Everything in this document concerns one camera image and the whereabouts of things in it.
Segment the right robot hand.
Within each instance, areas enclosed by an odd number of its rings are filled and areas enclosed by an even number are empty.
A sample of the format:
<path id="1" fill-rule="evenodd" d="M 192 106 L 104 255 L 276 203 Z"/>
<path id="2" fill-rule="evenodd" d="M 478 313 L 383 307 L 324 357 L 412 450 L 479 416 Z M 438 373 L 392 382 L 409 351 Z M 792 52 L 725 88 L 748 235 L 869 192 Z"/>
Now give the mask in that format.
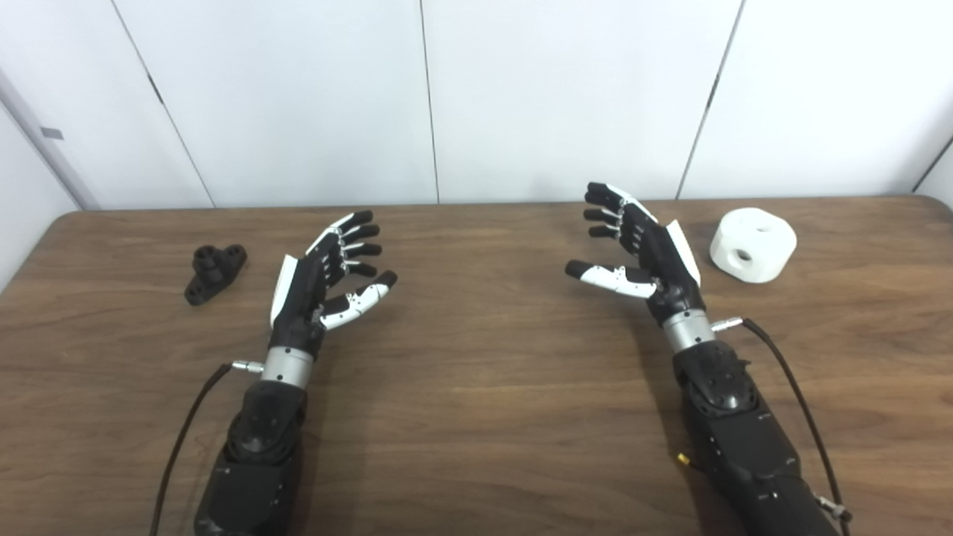
<path id="1" fill-rule="evenodd" d="M 700 269 L 676 220 L 660 224 L 636 197 L 605 183 L 589 183 L 584 200 L 591 204 L 583 211 L 585 220 L 593 223 L 590 237 L 615 240 L 634 259 L 634 265 L 572 259 L 565 266 L 566 275 L 643 299 L 658 325 L 690 310 L 706 310 Z"/>

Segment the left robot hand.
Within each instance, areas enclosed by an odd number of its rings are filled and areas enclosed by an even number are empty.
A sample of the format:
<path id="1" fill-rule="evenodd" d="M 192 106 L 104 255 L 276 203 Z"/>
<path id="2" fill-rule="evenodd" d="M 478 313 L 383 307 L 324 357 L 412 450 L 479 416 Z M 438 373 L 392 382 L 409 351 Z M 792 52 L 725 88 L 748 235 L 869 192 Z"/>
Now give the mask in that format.
<path id="1" fill-rule="evenodd" d="M 270 315 L 269 349 L 314 360 L 327 332 L 360 318 L 396 285 L 393 271 L 361 261 L 383 248 L 366 240 L 380 228 L 371 210 L 354 211 L 317 235 L 302 257 L 283 258 Z"/>

